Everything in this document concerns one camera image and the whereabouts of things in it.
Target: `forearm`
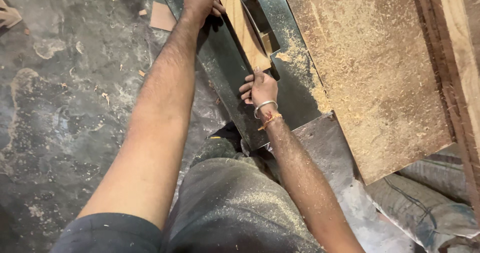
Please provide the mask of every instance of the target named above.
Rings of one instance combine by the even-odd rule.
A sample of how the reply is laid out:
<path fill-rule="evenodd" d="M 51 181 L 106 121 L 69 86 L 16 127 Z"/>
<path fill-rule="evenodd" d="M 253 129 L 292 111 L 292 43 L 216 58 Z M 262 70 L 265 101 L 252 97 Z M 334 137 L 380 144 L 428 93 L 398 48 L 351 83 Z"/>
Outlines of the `forearm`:
<path fill-rule="evenodd" d="M 266 131 L 285 189 L 313 236 L 330 253 L 364 252 L 328 181 L 285 121 L 274 119 Z"/>
<path fill-rule="evenodd" d="M 117 158 L 79 217 L 127 213 L 163 227 L 194 97 L 197 25 L 179 20 L 141 88 Z"/>

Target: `concrete floor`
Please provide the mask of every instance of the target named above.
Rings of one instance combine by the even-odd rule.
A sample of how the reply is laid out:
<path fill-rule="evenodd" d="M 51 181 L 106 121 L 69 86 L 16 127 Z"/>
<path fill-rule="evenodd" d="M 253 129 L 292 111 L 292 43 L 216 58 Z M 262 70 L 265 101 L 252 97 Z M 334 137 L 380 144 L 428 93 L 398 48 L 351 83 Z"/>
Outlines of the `concrete floor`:
<path fill-rule="evenodd" d="M 47 252 L 115 158 L 144 81 L 138 70 L 148 72 L 169 33 L 148 25 L 152 2 L 163 0 L 5 1 L 24 20 L 0 30 L 0 251 Z M 229 119 L 198 68 L 179 182 L 202 140 Z M 353 178 L 338 123 L 318 119 L 296 134 L 365 250 L 412 252 Z"/>

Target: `silver bangle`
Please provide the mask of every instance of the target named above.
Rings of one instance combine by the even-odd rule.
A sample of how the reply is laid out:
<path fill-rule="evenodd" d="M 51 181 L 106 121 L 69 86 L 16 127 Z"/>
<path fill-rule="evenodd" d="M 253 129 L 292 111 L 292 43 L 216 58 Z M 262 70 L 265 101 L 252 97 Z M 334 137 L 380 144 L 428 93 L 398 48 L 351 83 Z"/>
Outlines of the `silver bangle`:
<path fill-rule="evenodd" d="M 259 117 L 257 117 L 257 110 L 260 109 L 262 106 L 264 106 L 264 105 L 266 105 L 266 104 L 269 104 L 269 103 L 274 103 L 274 104 L 276 105 L 276 108 L 277 108 L 277 109 L 279 108 L 277 102 L 275 102 L 275 101 L 273 101 L 273 100 L 269 100 L 269 101 L 263 102 L 263 103 L 261 103 L 257 108 L 255 108 L 255 111 L 253 112 L 253 114 L 255 115 L 255 118 L 260 119 Z"/>

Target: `person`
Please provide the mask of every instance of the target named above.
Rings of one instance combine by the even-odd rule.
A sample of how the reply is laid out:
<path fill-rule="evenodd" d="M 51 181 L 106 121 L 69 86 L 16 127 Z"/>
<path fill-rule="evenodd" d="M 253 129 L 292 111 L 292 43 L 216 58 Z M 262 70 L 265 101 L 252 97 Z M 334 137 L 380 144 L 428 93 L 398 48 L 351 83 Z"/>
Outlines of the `person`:
<path fill-rule="evenodd" d="M 51 252 L 364 252 L 274 103 L 257 115 L 283 187 L 261 159 L 239 152 L 230 124 L 207 138 L 170 212 L 194 99 L 197 36 L 210 13 L 225 13 L 219 0 L 184 0 L 117 157 Z M 269 75 L 256 68 L 245 81 L 239 89 L 245 103 L 276 101 Z"/>

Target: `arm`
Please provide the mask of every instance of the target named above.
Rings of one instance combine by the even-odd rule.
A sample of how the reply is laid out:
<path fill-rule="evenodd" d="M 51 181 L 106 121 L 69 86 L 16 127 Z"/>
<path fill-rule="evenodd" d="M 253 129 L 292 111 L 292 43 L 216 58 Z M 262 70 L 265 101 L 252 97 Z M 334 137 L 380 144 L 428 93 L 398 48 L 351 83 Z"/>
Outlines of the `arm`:
<path fill-rule="evenodd" d="M 198 32 L 211 11 L 219 16 L 222 9 L 214 0 L 184 0 L 182 16 L 140 90 L 127 138 L 78 217 L 126 213 L 163 228 L 187 139 Z"/>
<path fill-rule="evenodd" d="M 277 100 L 277 82 L 269 75 L 256 69 L 255 75 L 249 75 L 245 80 L 248 83 L 240 87 L 240 92 L 244 93 L 242 99 L 246 103 L 257 106 L 268 100 Z M 265 123 L 277 113 L 274 104 L 267 104 L 259 109 L 258 116 Z M 281 117 L 273 119 L 266 131 L 285 189 L 312 235 L 329 253 L 364 252 L 328 181 L 285 121 Z"/>

